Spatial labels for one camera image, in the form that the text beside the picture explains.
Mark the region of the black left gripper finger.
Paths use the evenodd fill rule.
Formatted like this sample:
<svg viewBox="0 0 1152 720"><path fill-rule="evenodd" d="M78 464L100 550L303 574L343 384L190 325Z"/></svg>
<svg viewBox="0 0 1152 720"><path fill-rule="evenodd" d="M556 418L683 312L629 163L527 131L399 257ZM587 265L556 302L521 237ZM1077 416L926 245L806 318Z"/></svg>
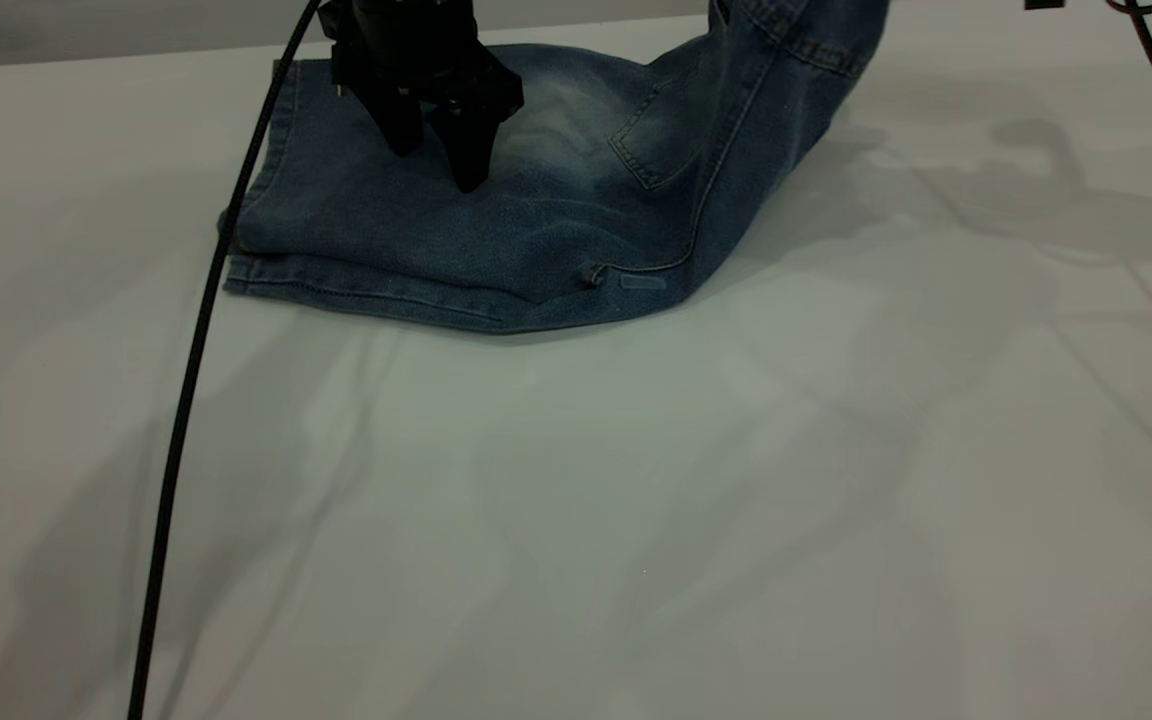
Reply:
<svg viewBox="0 0 1152 720"><path fill-rule="evenodd" d="M406 158L420 149L424 119L420 101L410 94L367 94L366 109L389 150Z"/></svg>
<svg viewBox="0 0 1152 720"><path fill-rule="evenodd" d="M497 132L508 115L488 108L439 106L433 111L435 137L442 142L454 183L471 194L488 179Z"/></svg>

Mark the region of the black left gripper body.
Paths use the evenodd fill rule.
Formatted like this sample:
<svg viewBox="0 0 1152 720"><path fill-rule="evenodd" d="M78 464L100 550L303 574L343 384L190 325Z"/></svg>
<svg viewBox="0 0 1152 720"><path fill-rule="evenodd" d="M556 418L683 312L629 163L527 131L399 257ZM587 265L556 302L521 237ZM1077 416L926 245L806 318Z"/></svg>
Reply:
<svg viewBox="0 0 1152 720"><path fill-rule="evenodd" d="M517 111L524 85L479 38L471 1L325 1L332 82L453 111Z"/></svg>

